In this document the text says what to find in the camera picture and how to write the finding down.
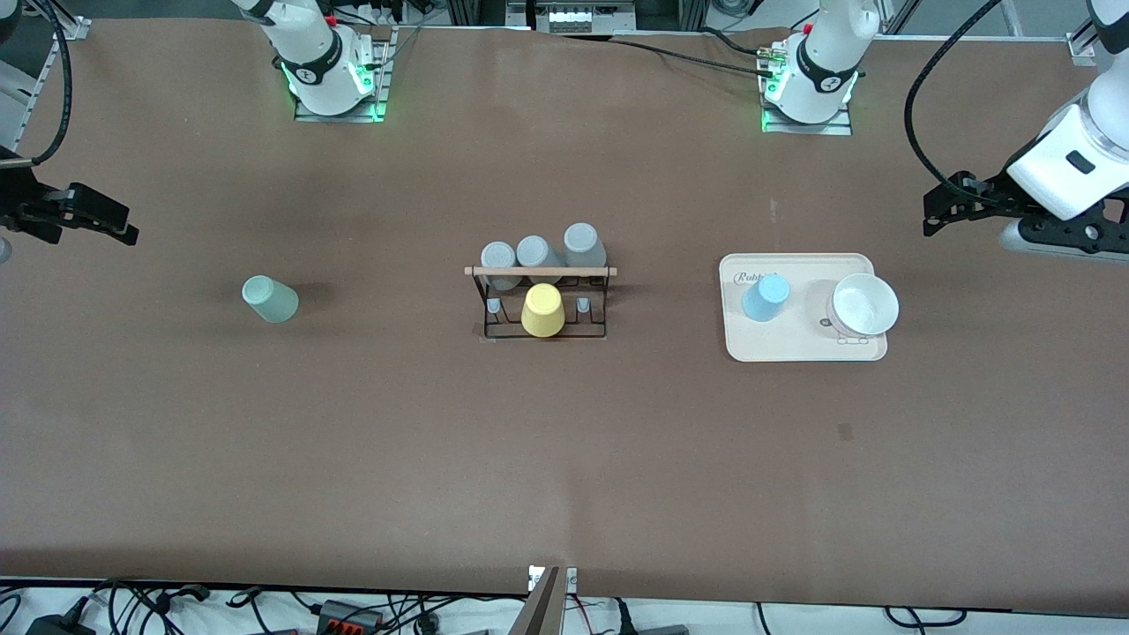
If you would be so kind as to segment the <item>mint green cup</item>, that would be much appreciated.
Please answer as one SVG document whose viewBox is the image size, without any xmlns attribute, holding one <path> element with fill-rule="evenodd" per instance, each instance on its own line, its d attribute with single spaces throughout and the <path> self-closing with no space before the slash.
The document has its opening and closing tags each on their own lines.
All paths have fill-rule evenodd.
<svg viewBox="0 0 1129 635">
<path fill-rule="evenodd" d="M 294 288 L 269 276 L 251 276 L 243 282 L 242 298 L 266 323 L 283 323 L 297 313 L 299 296 Z"/>
</svg>

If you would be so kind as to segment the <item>light blue cup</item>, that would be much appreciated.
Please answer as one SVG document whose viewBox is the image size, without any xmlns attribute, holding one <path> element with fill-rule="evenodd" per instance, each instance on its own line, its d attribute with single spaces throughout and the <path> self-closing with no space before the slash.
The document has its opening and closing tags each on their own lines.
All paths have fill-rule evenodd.
<svg viewBox="0 0 1129 635">
<path fill-rule="evenodd" d="M 741 307 L 751 321 L 765 323 L 782 313 L 790 297 L 790 284 L 784 276 L 761 276 L 742 294 Z"/>
</svg>

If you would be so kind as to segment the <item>white bowl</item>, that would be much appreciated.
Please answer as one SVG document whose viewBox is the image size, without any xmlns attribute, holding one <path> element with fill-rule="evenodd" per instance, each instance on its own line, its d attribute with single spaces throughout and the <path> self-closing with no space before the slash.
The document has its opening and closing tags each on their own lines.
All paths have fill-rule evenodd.
<svg viewBox="0 0 1129 635">
<path fill-rule="evenodd" d="M 900 318 L 898 294 L 878 276 L 855 273 L 835 284 L 828 302 L 828 320 L 839 333 L 852 338 L 886 334 Z"/>
</svg>

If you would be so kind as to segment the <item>beige plastic tray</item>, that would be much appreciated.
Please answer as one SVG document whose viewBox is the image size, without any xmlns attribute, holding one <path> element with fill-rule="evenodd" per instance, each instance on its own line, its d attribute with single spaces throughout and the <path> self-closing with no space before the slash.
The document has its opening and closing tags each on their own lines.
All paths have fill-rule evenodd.
<svg viewBox="0 0 1129 635">
<path fill-rule="evenodd" d="M 739 362 L 877 362 L 886 356 L 886 334 L 863 337 L 834 328 L 834 287 L 850 275 L 875 273 L 859 253 L 733 253 L 719 262 L 723 336 Z M 745 293 L 765 276 L 778 275 L 789 296 L 773 320 L 745 314 Z"/>
</svg>

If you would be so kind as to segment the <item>grey cup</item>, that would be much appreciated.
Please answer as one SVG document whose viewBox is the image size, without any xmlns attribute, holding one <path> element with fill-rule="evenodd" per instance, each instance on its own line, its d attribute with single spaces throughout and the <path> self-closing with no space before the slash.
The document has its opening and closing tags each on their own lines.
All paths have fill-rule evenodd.
<svg viewBox="0 0 1129 635">
<path fill-rule="evenodd" d="M 548 240 L 528 235 L 515 249 L 520 268 L 564 268 L 564 256 Z"/>
<path fill-rule="evenodd" d="M 482 249 L 480 262 L 482 268 L 516 268 L 516 266 L 519 266 L 516 250 L 504 241 L 488 243 Z M 522 280 L 520 276 L 485 277 L 485 282 L 496 292 L 509 292 L 516 288 Z"/>
<path fill-rule="evenodd" d="M 564 263 L 569 268 L 605 268 L 609 253 L 588 221 L 575 221 L 564 230 Z"/>
</svg>

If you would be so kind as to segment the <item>black power adapter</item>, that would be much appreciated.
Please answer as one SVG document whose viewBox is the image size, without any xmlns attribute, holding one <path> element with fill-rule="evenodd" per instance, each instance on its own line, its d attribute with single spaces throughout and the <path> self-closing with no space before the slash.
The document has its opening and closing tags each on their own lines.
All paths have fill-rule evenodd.
<svg viewBox="0 0 1129 635">
<path fill-rule="evenodd" d="M 25 635 L 97 635 L 97 632 L 61 615 L 45 615 L 30 621 Z"/>
</svg>

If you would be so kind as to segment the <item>yellow cup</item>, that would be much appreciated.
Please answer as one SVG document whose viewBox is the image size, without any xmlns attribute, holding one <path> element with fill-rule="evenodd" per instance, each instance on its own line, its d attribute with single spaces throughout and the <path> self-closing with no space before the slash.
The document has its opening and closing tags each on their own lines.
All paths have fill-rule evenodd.
<svg viewBox="0 0 1129 635">
<path fill-rule="evenodd" d="M 551 284 L 535 284 L 525 294 L 520 306 L 520 327 L 536 338 L 551 338 L 564 329 L 564 301 Z"/>
</svg>

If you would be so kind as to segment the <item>white socket box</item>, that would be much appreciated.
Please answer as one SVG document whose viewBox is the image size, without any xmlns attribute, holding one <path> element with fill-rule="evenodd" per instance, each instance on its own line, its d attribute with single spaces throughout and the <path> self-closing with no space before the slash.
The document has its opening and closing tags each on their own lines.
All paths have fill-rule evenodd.
<svg viewBox="0 0 1129 635">
<path fill-rule="evenodd" d="M 634 31 L 634 0 L 535 0 L 537 31 L 560 35 L 613 35 Z"/>
</svg>

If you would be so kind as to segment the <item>black box orange connectors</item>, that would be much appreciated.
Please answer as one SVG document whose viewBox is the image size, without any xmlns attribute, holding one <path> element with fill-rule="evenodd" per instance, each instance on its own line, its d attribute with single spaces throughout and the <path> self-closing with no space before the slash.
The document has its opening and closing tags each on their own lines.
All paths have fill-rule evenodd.
<svg viewBox="0 0 1129 635">
<path fill-rule="evenodd" d="M 326 601 L 321 604 L 315 635 L 378 635 L 383 614 L 374 608 Z"/>
</svg>

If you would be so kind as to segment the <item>small white mounting plate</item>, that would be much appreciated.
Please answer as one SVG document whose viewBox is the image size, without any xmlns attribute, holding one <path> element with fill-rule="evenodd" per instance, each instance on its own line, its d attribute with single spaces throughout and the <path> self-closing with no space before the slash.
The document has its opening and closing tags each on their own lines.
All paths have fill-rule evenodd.
<svg viewBox="0 0 1129 635">
<path fill-rule="evenodd" d="M 527 569 L 527 591 L 530 594 L 533 593 L 535 588 L 540 582 L 542 575 L 546 572 L 546 567 L 531 565 Z M 576 567 L 564 567 L 564 574 L 560 575 L 559 579 L 564 581 L 564 586 L 567 586 L 568 594 L 579 594 L 578 592 L 578 569 Z"/>
</svg>

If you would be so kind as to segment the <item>brown angled bar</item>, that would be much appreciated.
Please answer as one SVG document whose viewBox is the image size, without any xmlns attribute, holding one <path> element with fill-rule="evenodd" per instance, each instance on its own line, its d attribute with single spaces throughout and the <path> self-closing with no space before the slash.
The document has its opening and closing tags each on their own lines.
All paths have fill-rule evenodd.
<svg viewBox="0 0 1129 635">
<path fill-rule="evenodd" d="M 562 635 L 568 581 L 567 567 L 545 567 L 507 635 Z"/>
</svg>

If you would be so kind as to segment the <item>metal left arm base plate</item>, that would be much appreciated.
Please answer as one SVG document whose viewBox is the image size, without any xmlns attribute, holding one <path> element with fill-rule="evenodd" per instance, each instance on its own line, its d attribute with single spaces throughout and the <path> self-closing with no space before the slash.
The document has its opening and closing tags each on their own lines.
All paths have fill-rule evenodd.
<svg viewBox="0 0 1129 635">
<path fill-rule="evenodd" d="M 847 79 L 831 77 L 824 85 L 832 90 L 820 93 L 809 78 L 787 56 L 758 60 L 758 69 L 769 76 L 759 80 L 761 129 L 765 133 L 850 136 L 849 113 L 852 88 L 859 80 L 856 70 Z"/>
</svg>

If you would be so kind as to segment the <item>aluminium frame rail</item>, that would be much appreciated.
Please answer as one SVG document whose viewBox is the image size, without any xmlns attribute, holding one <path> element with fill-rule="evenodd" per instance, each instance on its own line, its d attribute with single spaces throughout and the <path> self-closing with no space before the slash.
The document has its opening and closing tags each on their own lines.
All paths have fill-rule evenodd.
<svg viewBox="0 0 1129 635">
<path fill-rule="evenodd" d="M 3 0 L 0 3 L 0 47 L 19 28 L 23 16 L 40 15 L 51 28 L 52 44 L 49 55 L 41 66 L 40 75 L 32 78 L 20 69 L 0 59 L 0 147 L 8 153 L 0 158 L 0 168 L 36 168 L 54 156 L 64 142 L 70 128 L 75 101 L 75 77 L 69 43 L 85 40 L 90 20 L 67 11 L 59 0 Z M 59 62 L 62 76 L 62 103 L 56 132 L 49 147 L 36 155 L 19 155 L 18 147 L 30 122 L 32 113 L 40 103 L 41 92 L 49 73 Z"/>
<path fill-rule="evenodd" d="M 1093 21 L 1084 21 L 1075 27 L 1073 32 L 1068 32 L 1065 37 L 1067 37 L 1067 47 L 1069 49 L 1070 56 L 1073 56 L 1073 64 L 1076 67 L 1096 67 L 1096 52 L 1101 42 Z"/>
</svg>

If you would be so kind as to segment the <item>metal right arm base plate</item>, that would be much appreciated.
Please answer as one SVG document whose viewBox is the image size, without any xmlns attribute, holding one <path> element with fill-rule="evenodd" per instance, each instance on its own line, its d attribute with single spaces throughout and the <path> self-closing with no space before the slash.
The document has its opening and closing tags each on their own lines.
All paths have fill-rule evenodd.
<svg viewBox="0 0 1129 635">
<path fill-rule="evenodd" d="M 391 31 L 388 40 L 375 40 L 370 34 L 355 31 L 343 62 L 343 71 L 349 75 L 350 84 L 338 89 L 343 93 L 338 102 L 343 103 L 351 97 L 356 97 L 356 101 L 341 113 L 320 114 L 307 108 L 306 103 L 299 101 L 294 86 L 289 85 L 288 89 L 294 96 L 294 119 L 297 122 L 382 122 L 390 101 L 395 52 L 399 52 L 399 28 Z"/>
</svg>

